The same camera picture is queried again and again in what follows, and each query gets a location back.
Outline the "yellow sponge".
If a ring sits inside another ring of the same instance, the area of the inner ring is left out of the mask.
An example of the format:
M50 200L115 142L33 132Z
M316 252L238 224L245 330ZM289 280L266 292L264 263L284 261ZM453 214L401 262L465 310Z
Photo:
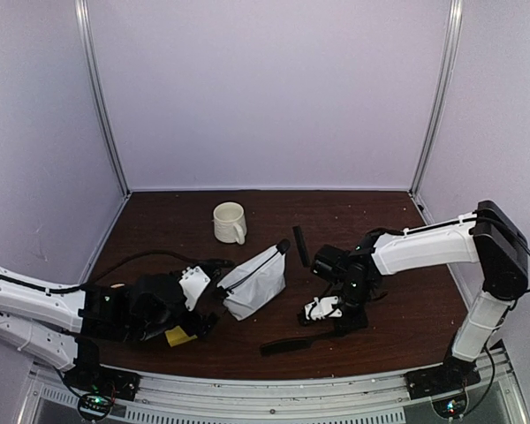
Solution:
M164 335L169 347L177 347L198 338L196 335L189 336L180 326L166 330Z

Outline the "black handled comb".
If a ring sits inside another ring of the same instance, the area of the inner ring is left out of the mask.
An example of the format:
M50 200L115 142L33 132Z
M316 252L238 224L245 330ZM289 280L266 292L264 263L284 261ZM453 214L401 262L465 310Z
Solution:
M326 340L335 336L335 332L327 332L310 337L280 339L277 341L262 344L259 348L259 351L260 355L263 357L287 352L296 352L299 350L309 349L316 341Z

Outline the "white paper bag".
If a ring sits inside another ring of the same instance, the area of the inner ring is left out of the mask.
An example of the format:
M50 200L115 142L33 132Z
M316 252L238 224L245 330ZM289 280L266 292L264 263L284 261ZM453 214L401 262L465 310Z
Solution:
M238 265L216 287L215 294L237 320L250 317L284 290L285 256L276 245Z

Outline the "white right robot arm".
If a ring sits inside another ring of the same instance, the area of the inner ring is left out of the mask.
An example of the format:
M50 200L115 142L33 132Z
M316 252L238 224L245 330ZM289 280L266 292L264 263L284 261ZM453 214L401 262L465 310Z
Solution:
M333 272L346 290L365 302L374 284L402 271L452 263L477 263L483 283L456 331L435 382L455 389L512 306L528 288L527 241L493 202L482 201L472 213L416 229L377 228L351 251L337 254Z

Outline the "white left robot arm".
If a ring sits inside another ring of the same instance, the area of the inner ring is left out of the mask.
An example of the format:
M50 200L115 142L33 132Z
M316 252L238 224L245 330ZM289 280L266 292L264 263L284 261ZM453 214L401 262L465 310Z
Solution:
M0 266L0 338L62 372L73 371L91 392L109 385L96 340L138 343L181 328L203 336L213 315L195 308L202 293L231 261L185 258L178 272L140 276L134 283L100 285L132 261L127 257L83 284L66 285L18 274Z

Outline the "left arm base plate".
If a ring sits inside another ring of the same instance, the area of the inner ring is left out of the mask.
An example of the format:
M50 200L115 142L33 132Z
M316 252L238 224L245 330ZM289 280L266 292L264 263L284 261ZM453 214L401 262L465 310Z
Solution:
M64 372L64 382L74 389L133 401L140 387L140 376L110 367L78 365Z

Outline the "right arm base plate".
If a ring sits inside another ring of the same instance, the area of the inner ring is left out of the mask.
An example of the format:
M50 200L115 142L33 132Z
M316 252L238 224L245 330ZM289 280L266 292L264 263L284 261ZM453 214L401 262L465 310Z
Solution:
M474 364L469 367L446 365L445 363L420 368L405 374L405 383L411 400L435 397L481 381Z

